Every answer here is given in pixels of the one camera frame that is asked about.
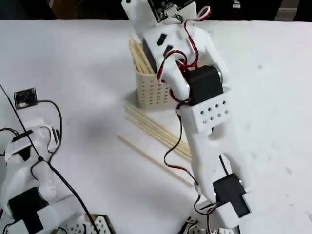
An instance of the table surface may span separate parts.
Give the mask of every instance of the table surface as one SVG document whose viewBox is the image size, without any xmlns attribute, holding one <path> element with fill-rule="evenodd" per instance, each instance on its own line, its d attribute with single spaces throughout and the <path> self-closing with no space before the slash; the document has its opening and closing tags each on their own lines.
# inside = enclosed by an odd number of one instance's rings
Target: table surface
<svg viewBox="0 0 312 234">
<path fill-rule="evenodd" d="M 312 24 L 198 26 L 210 33 L 231 71 L 234 123 L 258 206 L 242 234 L 310 233 Z M 39 99 L 59 105 L 63 145 L 53 164 L 92 213 L 107 214 L 118 234 L 174 234 L 196 192 L 117 140 L 122 134 L 160 161 L 166 150 L 124 118 L 123 102 L 136 88 L 132 31 L 126 20 L 0 21 L 0 81 L 11 97 L 36 87 Z M 0 108 L 1 127 L 21 131 L 3 94 Z M 53 108 L 41 108 L 58 126 Z M 150 115 L 178 132 L 174 111 Z M 0 136 L 0 150 L 9 139 Z M 175 155 L 171 160 L 178 161 Z M 3 179 L 3 160 L 0 168 Z"/>
</svg>

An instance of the black wire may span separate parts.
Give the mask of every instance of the black wire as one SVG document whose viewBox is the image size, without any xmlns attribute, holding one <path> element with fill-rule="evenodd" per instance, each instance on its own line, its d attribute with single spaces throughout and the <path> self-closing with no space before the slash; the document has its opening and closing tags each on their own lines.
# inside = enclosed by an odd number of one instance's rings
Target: black wire
<svg viewBox="0 0 312 234">
<path fill-rule="evenodd" d="M 239 225 L 237 226 L 238 234 L 241 234 Z"/>
<path fill-rule="evenodd" d="M 27 130 L 26 130 L 26 128 L 25 128 L 23 122 L 21 121 L 20 116 L 18 115 L 17 111 L 15 110 L 15 107 L 14 107 L 14 105 L 13 105 L 11 99 L 9 98 L 8 94 L 6 93 L 6 91 L 4 90 L 4 88 L 3 88 L 3 86 L 2 86 L 1 84 L 0 84 L 0 88 L 2 89 L 2 91 L 4 92 L 4 94 L 6 95 L 6 97 L 8 98 L 9 103 L 10 103 L 10 105 L 11 105 L 11 107 L 12 107 L 12 109 L 13 109 L 15 115 L 16 115 L 16 117 L 17 117 L 18 120 L 19 120 L 19 123 L 21 124 L 21 126 L 22 126 L 24 132 L 27 134 L 27 137 L 28 137 L 28 139 L 29 139 L 31 145 L 33 146 L 33 148 L 34 148 L 36 154 L 38 155 L 38 158 L 42 158 L 42 157 L 40 156 L 38 150 L 36 149 L 36 147 L 35 147 L 33 141 L 32 141 L 31 138 L 29 137 L 29 134 L 27 133 Z"/>
<path fill-rule="evenodd" d="M 59 145 L 58 147 L 55 149 L 54 152 L 52 152 L 52 154 L 50 155 L 48 162 L 51 163 L 53 156 L 57 153 L 57 151 L 59 150 L 61 144 L 62 144 L 62 136 L 63 136 L 63 118 L 62 118 L 62 113 L 58 107 L 58 105 L 56 103 L 54 103 L 53 101 L 50 100 L 39 100 L 38 103 L 51 103 L 52 105 L 54 105 L 54 107 L 56 108 L 56 110 L 58 111 L 58 117 L 59 117 Z"/>
<path fill-rule="evenodd" d="M 58 116 L 59 116 L 59 138 L 62 140 L 62 135 L 63 135 L 63 118 L 62 118 L 62 113 L 60 112 L 60 109 L 56 103 L 50 100 L 39 100 L 38 103 L 51 103 L 52 105 L 55 106 L 56 110 L 58 111 Z"/>
<path fill-rule="evenodd" d="M 6 229 L 8 227 L 12 226 L 13 224 L 15 224 L 15 221 L 13 223 L 8 223 L 7 225 L 5 225 L 2 234 L 5 234 L 6 233 Z"/>
<path fill-rule="evenodd" d="M 65 228 L 58 227 L 58 230 L 62 230 L 63 232 L 65 232 L 66 234 L 68 234 L 68 232 L 65 230 Z"/>
<path fill-rule="evenodd" d="M 228 176 L 229 173 L 228 173 L 228 170 L 226 170 L 226 167 L 225 167 L 225 164 L 224 164 L 222 155 L 219 155 L 219 159 L 220 159 L 220 162 L 221 162 L 221 164 L 222 164 L 222 167 L 223 167 L 223 170 L 224 170 L 225 174 Z"/>
<path fill-rule="evenodd" d="M 207 216 L 207 233 L 208 234 L 211 234 L 210 225 L 209 225 L 209 216 L 211 215 L 212 212 L 215 211 L 216 208 L 218 208 L 218 205 L 213 207 L 213 208 L 211 208 L 211 209 L 209 209 L 207 211 L 207 214 L 206 214 L 206 216 Z"/>
<path fill-rule="evenodd" d="M 21 121 L 21 119 L 20 119 L 20 117 L 19 117 L 17 111 L 15 110 L 15 108 L 14 108 L 14 106 L 13 106 L 13 103 L 12 103 L 10 97 L 8 96 L 8 94 L 6 93 L 6 91 L 4 90 L 4 88 L 3 88 L 3 86 L 2 86 L 1 84 L 0 84 L 0 88 L 2 89 L 2 91 L 4 92 L 4 94 L 6 95 L 6 97 L 8 98 L 9 103 L 10 103 L 10 105 L 11 105 L 11 107 L 12 107 L 12 109 L 13 109 L 15 115 L 16 115 L 16 117 L 18 118 L 18 120 L 19 120 L 19 122 L 20 122 L 20 124 L 21 124 L 21 126 L 22 126 L 22 128 L 23 128 L 23 130 L 25 131 L 25 133 L 27 133 L 26 128 L 25 128 L 23 122 Z M 66 179 L 58 172 L 58 170 L 55 169 L 55 168 L 51 165 L 50 162 L 44 161 L 43 157 L 40 156 L 38 150 L 36 149 L 36 147 L 35 147 L 35 145 L 34 145 L 34 143 L 33 143 L 33 141 L 32 141 L 31 138 L 29 137 L 29 134 L 27 134 L 27 137 L 28 137 L 28 139 L 29 139 L 31 145 L 33 146 L 34 150 L 36 151 L 36 153 L 37 153 L 37 155 L 38 155 L 38 162 L 36 163 L 36 165 L 37 165 L 38 163 L 40 163 L 40 162 L 46 162 L 46 163 L 49 165 L 49 167 L 51 168 L 51 170 L 60 178 L 60 180 L 66 185 L 66 187 L 67 187 L 67 188 L 73 193 L 73 195 L 78 199 L 78 201 L 80 202 L 80 204 L 81 204 L 81 206 L 83 207 L 84 211 L 86 212 L 88 218 L 90 219 L 90 222 L 91 222 L 92 226 L 94 227 L 94 230 L 96 231 L 97 234 L 99 234 L 99 231 L 98 231 L 98 228 L 97 228 L 95 222 L 93 221 L 93 219 L 92 219 L 92 217 L 91 217 L 91 215 L 90 215 L 90 213 L 89 213 L 87 207 L 86 207 L 85 204 L 83 203 L 83 201 L 82 201 L 82 199 L 80 198 L 80 196 L 78 195 L 78 193 L 77 193 L 77 192 L 74 190 L 74 188 L 66 181 Z"/>
<path fill-rule="evenodd" d="M 187 234 L 190 234 L 190 230 L 195 227 L 198 223 L 198 220 L 196 220 L 191 226 L 189 226 L 189 228 L 187 229 Z"/>
<path fill-rule="evenodd" d="M 15 129 L 12 129 L 12 128 L 1 128 L 1 129 L 0 129 L 0 132 L 3 132 L 3 131 L 10 131 L 10 132 L 13 133 L 16 137 L 19 135 L 18 131 L 16 131 Z"/>
<path fill-rule="evenodd" d="M 183 101 L 183 102 L 180 102 L 177 107 L 176 107 L 176 110 L 180 109 L 180 107 L 182 105 L 187 105 L 188 103 L 186 101 Z M 180 121 L 180 136 L 179 136 L 179 140 L 177 141 L 177 143 L 171 147 L 166 153 L 165 153 L 165 156 L 164 156 L 164 163 L 167 167 L 170 167 L 170 168 L 175 168 L 175 169 L 180 169 L 180 170 L 183 170 L 185 171 L 187 174 L 189 174 L 189 176 L 194 180 L 195 184 L 198 185 L 198 182 L 197 180 L 195 179 L 195 177 L 192 175 L 192 173 L 189 172 L 189 170 L 185 169 L 184 167 L 181 167 L 181 166 L 175 166 L 175 165 L 171 165 L 169 163 L 167 163 L 166 161 L 166 158 L 167 158 L 167 155 L 172 151 L 174 150 L 181 142 L 181 139 L 182 139 L 182 119 L 181 119 L 181 116 L 177 113 L 177 117 Z"/>
</svg>

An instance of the wooden stick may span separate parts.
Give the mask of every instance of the wooden stick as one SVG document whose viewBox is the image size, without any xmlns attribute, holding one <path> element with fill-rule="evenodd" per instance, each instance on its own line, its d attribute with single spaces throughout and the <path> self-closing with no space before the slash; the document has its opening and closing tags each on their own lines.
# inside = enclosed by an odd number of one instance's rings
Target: wooden stick
<svg viewBox="0 0 312 234">
<path fill-rule="evenodd" d="M 153 126 L 155 126 L 156 128 L 158 128 L 163 134 L 168 135 L 169 137 L 175 138 L 177 139 L 177 137 L 175 135 L 173 135 L 172 133 L 170 133 L 169 131 L 167 131 L 166 129 L 164 129 L 161 125 L 159 125 L 157 122 L 153 121 L 152 119 L 148 118 L 141 110 L 139 110 L 137 107 L 131 105 L 131 104 L 127 104 L 126 108 L 131 109 L 132 111 L 134 111 L 135 113 L 137 113 L 137 115 L 140 115 L 141 117 L 143 117 L 145 120 L 147 120 L 148 122 L 150 122 Z"/>
<path fill-rule="evenodd" d="M 156 166 L 160 167 L 161 169 L 163 169 L 164 171 L 170 173 L 172 176 L 174 176 L 175 178 L 179 179 L 181 182 L 185 183 L 186 185 L 192 187 L 193 184 L 190 183 L 189 181 L 187 181 L 186 179 L 184 179 L 183 177 L 181 177 L 180 175 L 176 174 L 174 171 L 170 170 L 168 167 L 166 167 L 165 165 L 159 163 L 157 160 L 155 160 L 152 156 L 148 155 L 147 153 L 143 152 L 141 149 L 139 149 L 137 146 L 135 146 L 134 144 L 132 144 L 131 142 L 129 142 L 127 139 L 125 139 L 124 137 L 118 135 L 117 136 L 118 139 L 120 141 L 122 141 L 124 144 L 128 145 L 130 148 L 132 148 L 133 150 L 135 150 L 136 152 L 138 152 L 139 154 L 141 154 L 142 156 L 144 156 L 145 158 L 147 158 L 148 160 L 150 160 L 153 164 L 155 164 Z"/>
<path fill-rule="evenodd" d="M 171 139 L 175 139 L 175 141 L 178 140 L 178 138 L 173 135 L 172 133 L 170 133 L 169 131 L 167 131 L 166 129 L 164 129 L 161 125 L 159 125 L 158 123 L 156 123 L 155 121 L 151 120 L 150 118 L 148 118 L 142 111 L 140 111 L 137 107 L 131 105 L 131 104 L 126 104 L 125 105 L 125 109 L 126 112 L 128 112 L 130 115 L 132 115 L 135 118 L 138 118 L 142 121 L 145 121 L 146 123 L 152 125 L 153 127 L 157 128 L 159 130 L 160 133 L 166 135 L 168 138 Z M 183 145 L 183 147 L 187 148 L 190 150 L 190 147 L 187 143 L 185 143 L 184 141 L 181 141 L 180 143 L 181 145 Z"/>
<path fill-rule="evenodd" d="M 138 71 L 145 74 L 148 72 L 146 66 L 142 63 L 142 59 L 138 56 L 137 52 L 135 51 L 134 46 L 129 42 L 129 49 L 132 53 L 132 57 L 135 61 L 136 66 L 139 68 Z"/>
<path fill-rule="evenodd" d="M 157 135 L 160 136 L 162 140 L 165 140 L 166 142 L 168 142 L 170 144 L 170 147 L 174 146 L 178 139 L 177 138 L 168 138 L 166 137 L 164 134 L 160 133 L 157 131 L 157 129 L 153 128 L 152 125 L 150 125 L 149 123 L 146 123 L 144 120 L 142 120 L 140 118 L 140 116 L 135 116 L 134 113 L 131 113 L 131 111 L 126 110 L 127 113 L 129 113 L 131 116 L 133 116 L 135 119 L 137 119 L 139 121 L 139 124 L 142 126 L 142 128 L 144 129 L 148 129 L 149 132 L 152 132 L 151 135 Z M 187 157 L 191 158 L 191 151 L 190 148 L 187 146 L 183 146 L 183 145 L 178 145 L 177 149 L 181 150 Z"/>
<path fill-rule="evenodd" d="M 168 143 L 171 145 L 171 147 L 174 146 L 174 145 L 177 143 L 177 141 L 178 141 L 178 139 L 170 139 L 170 138 L 167 138 L 166 136 L 164 136 L 164 135 L 162 135 L 161 133 L 159 133 L 159 132 L 157 131 L 157 129 L 154 129 L 153 127 L 151 127 L 150 125 L 148 125 L 148 124 L 146 124 L 146 123 L 144 123 L 144 122 L 140 122 L 140 121 L 139 121 L 139 124 L 140 124 L 143 128 L 145 128 L 145 129 L 147 129 L 148 131 L 152 132 L 153 135 L 160 136 L 164 141 L 168 142 Z M 183 147 L 183 145 L 180 145 L 180 144 L 178 144 L 178 146 L 177 146 L 176 148 L 177 148 L 177 149 L 180 149 L 185 155 L 187 155 L 187 157 L 188 157 L 189 159 L 191 159 L 191 151 L 190 151 L 189 148 L 185 148 L 185 147 Z"/>
<path fill-rule="evenodd" d="M 160 135 L 155 134 L 155 132 L 153 132 L 152 130 L 140 125 L 138 122 L 135 122 L 134 120 L 130 119 L 130 118 L 126 118 L 128 121 L 130 121 L 132 124 L 134 124 L 136 127 L 140 128 L 141 130 L 145 131 L 147 134 L 151 135 L 152 137 L 154 137 L 155 139 L 157 139 L 158 141 L 160 141 L 162 144 L 164 144 L 165 146 L 171 148 L 173 147 L 175 144 L 172 144 L 168 141 L 166 141 L 165 139 L 163 139 Z M 179 148 L 175 148 L 174 151 L 179 154 L 180 156 L 182 156 L 184 159 L 191 161 L 191 157 L 190 155 L 188 155 L 186 152 L 184 152 L 183 150 L 179 149 Z"/>
<path fill-rule="evenodd" d="M 138 51 L 138 54 L 140 55 L 140 57 L 143 59 L 144 64 L 146 65 L 147 69 L 149 70 L 148 74 L 154 74 L 153 69 L 141 47 L 141 45 L 133 39 L 133 37 L 130 35 L 130 39 L 132 40 L 132 42 L 134 43 L 134 46 L 136 48 L 136 50 Z"/>
</svg>

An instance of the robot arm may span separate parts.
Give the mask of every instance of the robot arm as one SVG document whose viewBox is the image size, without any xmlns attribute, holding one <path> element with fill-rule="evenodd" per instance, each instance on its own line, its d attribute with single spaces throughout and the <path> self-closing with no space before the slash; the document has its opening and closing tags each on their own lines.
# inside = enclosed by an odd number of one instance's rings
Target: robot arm
<svg viewBox="0 0 312 234">
<path fill-rule="evenodd" d="M 162 2 L 132 0 L 136 4 L 142 1 Z M 139 14 L 135 19 L 131 14 L 128 16 L 135 23 L 140 21 Z M 143 28 L 140 35 L 150 64 L 155 64 L 154 70 L 162 72 L 160 75 L 158 73 L 158 78 L 168 84 L 176 99 L 188 100 L 190 105 L 182 106 L 179 111 L 192 153 L 192 170 L 199 184 L 198 191 L 211 203 L 219 204 L 215 210 L 218 227 L 234 228 L 251 210 L 247 167 L 244 165 L 244 155 L 236 144 L 231 122 L 231 90 L 225 86 L 229 71 L 209 34 L 193 25 L 187 25 L 186 32 L 182 25 L 158 23 L 153 28 Z M 172 53 L 168 58 L 166 55 L 179 50 L 187 57 L 188 64 L 196 61 L 189 36 L 204 66 L 184 72 L 177 64 L 183 58 L 181 55 Z M 232 174 L 213 181 L 220 155 L 229 160 Z"/>
</svg>

